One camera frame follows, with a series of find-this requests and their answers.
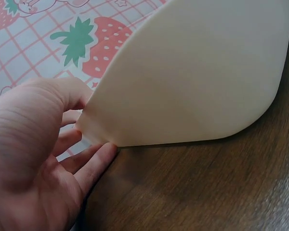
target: pink grid pattern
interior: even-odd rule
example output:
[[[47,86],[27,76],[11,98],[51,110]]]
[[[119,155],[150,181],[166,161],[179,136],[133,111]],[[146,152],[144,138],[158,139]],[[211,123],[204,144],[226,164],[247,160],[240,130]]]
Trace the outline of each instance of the pink grid pattern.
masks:
[[[15,32],[13,25],[0,30],[0,39],[2,35],[8,38],[0,42],[0,94],[31,77],[60,77],[64,73],[72,76],[71,72],[63,71],[61,56],[63,47],[58,41],[51,41],[49,36],[57,31],[66,31],[70,24],[75,23],[77,16],[90,18],[92,22],[99,16],[113,18],[134,31],[166,2],[165,0],[126,0],[126,4],[119,6],[117,1],[90,0],[80,8],[57,2],[45,12],[18,18],[14,23],[21,23],[19,31],[17,27]],[[88,84],[93,79],[90,77],[85,82]],[[77,149],[77,147],[71,148],[67,154],[74,155]]]

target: wood grain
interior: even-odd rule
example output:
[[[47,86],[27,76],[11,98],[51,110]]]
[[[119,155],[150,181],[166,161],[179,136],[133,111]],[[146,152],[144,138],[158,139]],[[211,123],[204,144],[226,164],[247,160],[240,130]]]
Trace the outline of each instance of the wood grain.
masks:
[[[124,149],[84,230],[289,230],[289,50],[274,103],[227,139]]]

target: pink checkered cloth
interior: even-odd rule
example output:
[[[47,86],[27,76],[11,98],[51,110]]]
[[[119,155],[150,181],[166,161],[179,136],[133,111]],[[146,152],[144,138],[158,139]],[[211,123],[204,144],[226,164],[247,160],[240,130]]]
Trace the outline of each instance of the pink checkered cloth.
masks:
[[[0,95],[31,77],[76,76],[94,89],[126,39],[165,2],[0,0]]]

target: finger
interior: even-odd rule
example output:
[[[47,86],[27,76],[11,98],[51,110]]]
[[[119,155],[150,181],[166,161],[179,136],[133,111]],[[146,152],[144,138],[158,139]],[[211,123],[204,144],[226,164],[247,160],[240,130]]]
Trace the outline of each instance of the finger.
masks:
[[[27,86],[50,92],[62,104],[63,112],[83,109],[92,95],[92,90],[87,84],[76,77],[36,78],[20,85],[20,87]]]
[[[69,110],[63,113],[61,127],[64,127],[68,124],[75,124],[78,120],[81,112],[75,110]]]
[[[76,77],[52,79],[59,87],[64,111],[83,109],[92,95],[92,90]]]
[[[113,144],[104,144],[74,176],[85,196],[111,163],[117,152]]]
[[[95,145],[92,147],[83,150],[82,152],[70,156],[60,164],[65,168],[66,171],[75,174],[79,169],[81,169],[90,159],[91,157],[101,148],[101,145]]]
[[[54,145],[52,155],[59,156],[68,148],[81,141],[82,134],[79,130],[70,129],[59,134],[58,140]]]

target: green strawberry leaf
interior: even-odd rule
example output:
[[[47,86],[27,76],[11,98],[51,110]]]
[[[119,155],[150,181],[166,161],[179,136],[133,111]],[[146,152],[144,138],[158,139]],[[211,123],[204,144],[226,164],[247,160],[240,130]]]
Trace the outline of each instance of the green strawberry leaf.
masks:
[[[89,35],[94,26],[90,25],[90,19],[82,22],[78,17],[75,26],[70,25],[69,31],[56,32],[50,35],[50,39],[54,40],[60,37],[65,37],[60,43],[67,45],[63,55],[66,55],[64,66],[67,66],[71,60],[78,67],[79,58],[86,56],[85,45],[94,42],[94,39]]]
[[[14,0],[5,0],[4,9],[7,9],[12,15],[15,15],[18,11],[18,5],[14,2]]]

